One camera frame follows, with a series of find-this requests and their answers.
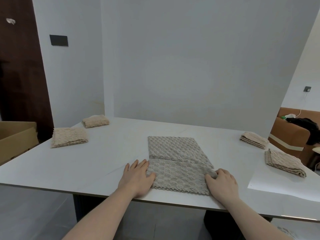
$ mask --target power socket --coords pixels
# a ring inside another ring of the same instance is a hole
[[[311,87],[305,87],[303,91],[304,92],[310,92],[310,89],[311,89]]]

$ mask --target towel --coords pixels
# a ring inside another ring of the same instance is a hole
[[[305,178],[307,176],[300,159],[287,153],[269,149],[265,151],[265,162],[270,166],[296,174],[300,177]]]
[[[51,148],[88,142],[84,128],[54,128]]]
[[[261,149],[266,149],[266,146],[269,143],[269,141],[266,138],[263,138],[254,132],[243,133],[240,137],[240,141],[244,141],[245,143],[248,143]]]
[[[148,137],[147,175],[156,173],[152,188],[210,195],[205,174],[217,173],[194,138]]]
[[[109,125],[109,120],[104,115],[92,116],[82,120],[86,128]]]

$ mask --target person's right arm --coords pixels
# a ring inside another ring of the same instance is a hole
[[[216,172],[216,179],[205,176],[209,190],[230,212],[246,240],[292,240],[239,198],[238,184],[227,170]]]

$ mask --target marble tabletop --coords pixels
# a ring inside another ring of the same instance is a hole
[[[264,150],[239,140],[243,131],[109,118],[110,125],[89,128],[89,142],[50,148],[51,140],[0,166],[0,184],[109,196],[124,166],[148,158],[148,136],[193,137],[216,169],[230,171],[241,199],[266,216],[320,222],[320,176],[305,168],[300,178],[264,163]],[[268,148],[276,149],[269,144]],[[213,197],[151,189],[139,201],[224,210]]]

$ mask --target door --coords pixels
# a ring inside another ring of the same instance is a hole
[[[3,121],[35,121],[38,139],[53,119],[32,0],[0,0],[0,113]]]

